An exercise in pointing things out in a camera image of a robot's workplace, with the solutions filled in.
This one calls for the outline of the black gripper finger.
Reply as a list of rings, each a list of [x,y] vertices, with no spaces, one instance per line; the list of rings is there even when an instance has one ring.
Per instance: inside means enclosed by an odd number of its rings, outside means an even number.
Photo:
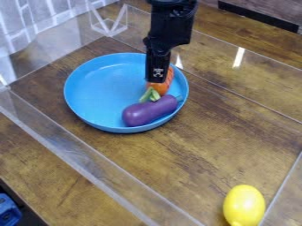
[[[163,83],[166,81],[170,56],[155,56],[152,52],[145,53],[145,81],[151,83]]]

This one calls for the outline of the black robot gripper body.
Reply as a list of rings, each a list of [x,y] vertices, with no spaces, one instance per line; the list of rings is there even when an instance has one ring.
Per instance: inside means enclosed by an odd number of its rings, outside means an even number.
[[[147,51],[155,57],[166,56],[171,49],[190,43],[196,0],[145,0],[151,5],[151,27],[144,38]]]

